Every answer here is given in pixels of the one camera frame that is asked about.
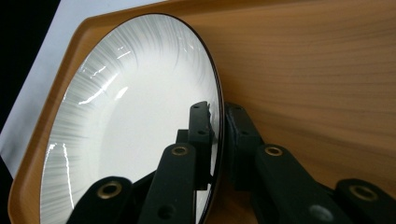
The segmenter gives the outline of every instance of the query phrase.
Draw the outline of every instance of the black background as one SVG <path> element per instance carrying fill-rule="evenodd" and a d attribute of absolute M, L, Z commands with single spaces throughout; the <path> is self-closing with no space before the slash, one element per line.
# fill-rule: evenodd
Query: black background
<path fill-rule="evenodd" d="M 3 2 L 1 10 L 0 130 L 35 61 L 60 0 Z M 11 175 L 0 160 L 0 223 L 9 223 L 7 198 Z"/>

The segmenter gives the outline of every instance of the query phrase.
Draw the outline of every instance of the metal screw hole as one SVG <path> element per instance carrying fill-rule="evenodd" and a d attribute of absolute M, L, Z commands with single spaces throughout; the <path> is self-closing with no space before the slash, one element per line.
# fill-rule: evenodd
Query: metal screw hole
<path fill-rule="evenodd" d="M 362 185 L 349 186 L 349 191 L 357 198 L 366 202 L 373 202 L 378 200 L 378 195 L 370 188 Z"/>
<path fill-rule="evenodd" d="M 96 192 L 97 196 L 101 199 L 110 199 L 116 197 L 121 193 L 122 184 L 118 181 L 109 181 L 102 185 L 99 190 Z"/>
<path fill-rule="evenodd" d="M 329 209 L 327 209 L 319 204 L 311 205 L 309 207 L 309 213 L 313 217 L 315 217 L 323 222 L 332 222 L 334 220 L 334 216 L 332 215 L 332 212 Z"/>
<path fill-rule="evenodd" d="M 266 147 L 265 152 L 270 156 L 281 156 L 283 151 L 278 147 Z"/>
<path fill-rule="evenodd" d="M 172 148 L 172 154 L 175 156 L 184 156 L 189 153 L 189 150 L 186 147 L 174 147 Z"/>

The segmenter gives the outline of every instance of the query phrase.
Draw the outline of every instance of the white plate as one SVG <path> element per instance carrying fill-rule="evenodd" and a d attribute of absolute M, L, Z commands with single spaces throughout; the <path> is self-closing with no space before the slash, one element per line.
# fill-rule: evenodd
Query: white plate
<path fill-rule="evenodd" d="M 54 121 L 42 176 L 41 223 L 65 223 L 85 191 L 107 176 L 132 182 L 157 169 L 188 129 L 190 106 L 208 101 L 215 139 L 221 95 L 197 34 L 171 16 L 131 19 L 106 35 L 73 77 Z M 212 175 L 218 156 L 213 146 Z M 198 191 L 197 221 L 208 191 Z"/>

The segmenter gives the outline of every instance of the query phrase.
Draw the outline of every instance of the black plastic part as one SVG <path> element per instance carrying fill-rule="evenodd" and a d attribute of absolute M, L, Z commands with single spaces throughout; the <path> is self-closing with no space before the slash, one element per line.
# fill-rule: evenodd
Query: black plastic part
<path fill-rule="evenodd" d="M 176 143 L 188 143 L 189 142 L 189 130 L 179 129 L 177 130 Z"/>
<path fill-rule="evenodd" d="M 133 213 L 133 219 L 129 223 L 137 222 L 137 219 L 140 216 L 140 212 L 142 211 L 143 204 L 149 193 L 149 187 L 152 183 L 152 179 L 154 178 L 154 176 L 155 171 L 133 183 L 132 188 L 134 195 L 133 197 L 131 197 L 131 199 L 134 200 L 134 207 L 133 210 L 128 211 L 129 213 Z"/>
<path fill-rule="evenodd" d="M 165 149 L 137 223 L 194 223 L 196 150 L 189 144 Z"/>
<path fill-rule="evenodd" d="M 73 210 L 68 224 L 134 223 L 133 187 L 123 177 L 110 176 L 95 182 Z"/>
<path fill-rule="evenodd" d="M 279 212 L 276 205 L 260 178 L 255 178 L 250 203 L 259 223 L 274 224 L 279 222 Z"/>
<path fill-rule="evenodd" d="M 209 105 L 206 101 L 190 107 L 188 143 L 197 150 L 195 189 L 207 190 L 211 182 L 210 163 L 212 157 L 213 130 L 210 124 Z"/>
<path fill-rule="evenodd" d="M 335 188 L 334 199 L 355 223 L 396 223 L 396 201 L 369 182 L 341 180 Z"/>
<path fill-rule="evenodd" d="M 285 148 L 260 147 L 256 167 L 279 212 L 278 223 L 352 223 Z"/>
<path fill-rule="evenodd" d="M 229 178 L 236 190 L 250 190 L 256 173 L 254 157 L 258 146 L 263 144 L 262 137 L 240 105 L 225 104 L 226 165 Z"/>

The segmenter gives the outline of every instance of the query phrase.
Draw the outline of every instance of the wood grain surface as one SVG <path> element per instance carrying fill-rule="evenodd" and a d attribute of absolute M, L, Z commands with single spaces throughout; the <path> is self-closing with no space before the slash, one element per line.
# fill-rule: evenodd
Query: wood grain surface
<path fill-rule="evenodd" d="M 396 197 L 395 1 L 170 1 L 78 27 L 13 184 L 13 223 L 38 223 L 50 127 L 82 60 L 111 29 L 145 13 L 188 23 L 212 54 L 225 100 L 318 182 L 333 188 L 355 177 Z M 207 223 L 256 222 L 248 193 L 222 179 Z"/>

